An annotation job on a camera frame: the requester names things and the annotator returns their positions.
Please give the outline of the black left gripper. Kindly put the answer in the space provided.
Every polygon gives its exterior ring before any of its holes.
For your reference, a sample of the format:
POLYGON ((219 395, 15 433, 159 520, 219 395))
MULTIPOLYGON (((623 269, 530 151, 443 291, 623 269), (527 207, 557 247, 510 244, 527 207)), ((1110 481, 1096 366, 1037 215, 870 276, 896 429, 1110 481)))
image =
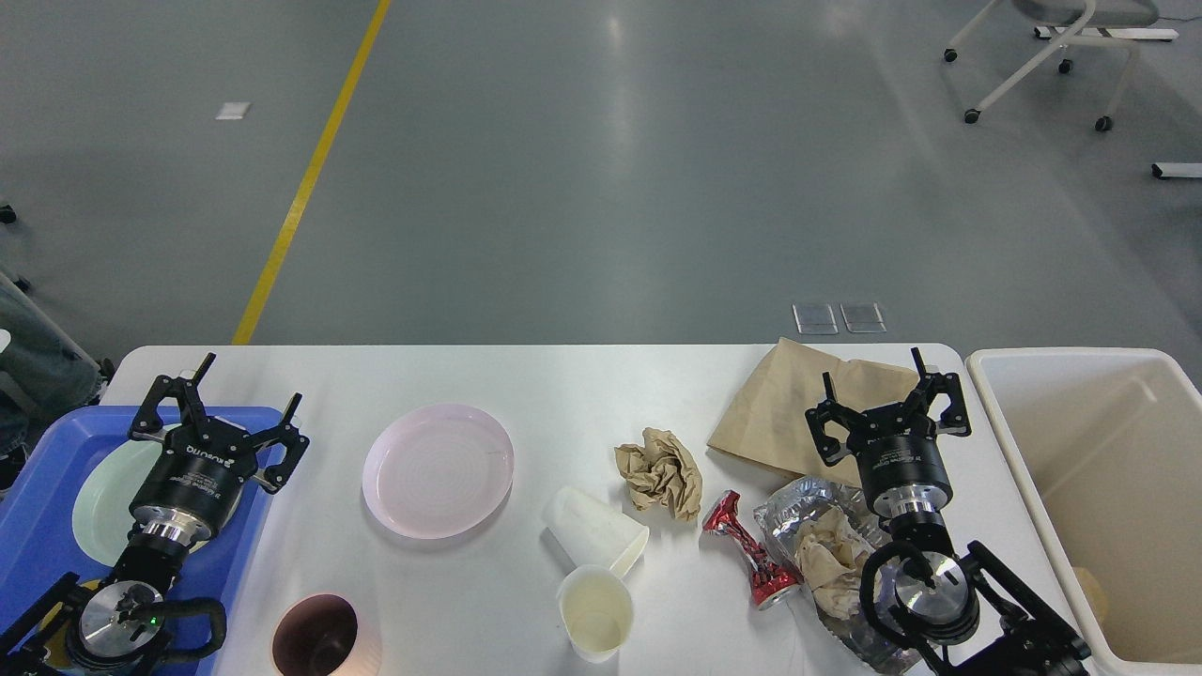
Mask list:
POLYGON ((160 374, 133 414, 129 440, 163 441, 162 453, 129 504, 139 530, 166 524, 188 535, 190 542, 209 542, 236 516, 240 492, 250 476, 267 496, 276 496, 307 453, 310 439, 294 421, 303 399, 300 392, 292 395, 275 426, 246 437, 246 445, 255 453, 282 446, 282 461, 275 466, 258 470, 254 453, 236 457, 228 434, 209 432, 210 419, 200 397, 200 383, 215 360, 216 354, 208 352, 192 376, 160 374), (163 428, 159 413, 163 401, 175 402, 179 426, 163 428))

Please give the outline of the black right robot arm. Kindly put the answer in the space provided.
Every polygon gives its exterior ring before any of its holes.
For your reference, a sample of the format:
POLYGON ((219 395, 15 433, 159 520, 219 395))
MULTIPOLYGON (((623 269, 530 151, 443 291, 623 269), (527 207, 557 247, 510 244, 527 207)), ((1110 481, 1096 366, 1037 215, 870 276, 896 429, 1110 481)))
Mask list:
POLYGON ((957 555, 944 508, 953 490, 938 437, 972 432, 959 376, 926 368, 902 401, 867 410, 825 399, 807 423, 825 466, 853 457, 859 488, 889 542, 865 561, 859 611, 936 675, 1085 675, 1091 650, 983 542, 957 555))

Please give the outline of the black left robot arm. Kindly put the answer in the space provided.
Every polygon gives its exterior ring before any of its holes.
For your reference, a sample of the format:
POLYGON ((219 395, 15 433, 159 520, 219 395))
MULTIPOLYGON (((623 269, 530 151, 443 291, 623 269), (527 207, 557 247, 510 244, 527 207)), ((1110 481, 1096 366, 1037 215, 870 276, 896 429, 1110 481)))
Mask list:
POLYGON ((53 638, 63 638, 69 668, 90 675, 150 675, 222 648, 224 601, 173 591, 194 547, 222 534, 254 484, 267 496, 282 490, 310 440, 294 421, 299 393, 258 431, 208 413, 200 385, 214 361, 207 354, 191 376, 155 376, 127 437, 157 453, 129 503, 131 530, 117 563, 95 588, 65 573, 26 605, 2 633, 5 675, 59 674, 53 638))

